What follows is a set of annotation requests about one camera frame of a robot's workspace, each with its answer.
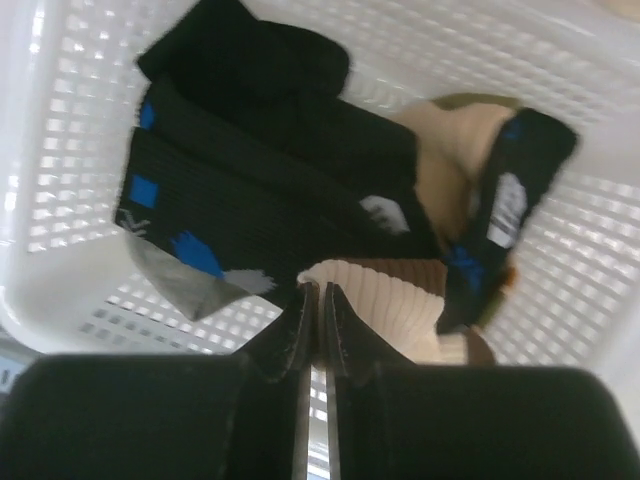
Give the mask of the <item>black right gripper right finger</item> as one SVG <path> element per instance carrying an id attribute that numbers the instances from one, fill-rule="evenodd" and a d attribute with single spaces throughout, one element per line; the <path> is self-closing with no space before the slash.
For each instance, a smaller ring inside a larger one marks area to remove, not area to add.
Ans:
<path id="1" fill-rule="evenodd" d="M 339 285 L 328 284 L 323 307 L 331 477 L 386 479 L 388 441 L 377 370 L 413 363 L 358 317 Z"/>

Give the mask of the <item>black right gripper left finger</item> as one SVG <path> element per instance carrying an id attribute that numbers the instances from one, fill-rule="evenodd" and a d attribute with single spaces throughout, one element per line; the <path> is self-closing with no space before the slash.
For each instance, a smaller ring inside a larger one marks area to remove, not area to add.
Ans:
<path id="1" fill-rule="evenodd" d="M 281 315 L 241 352 L 251 369 L 239 407 L 239 477 L 307 475 L 315 288 L 300 286 Z"/>

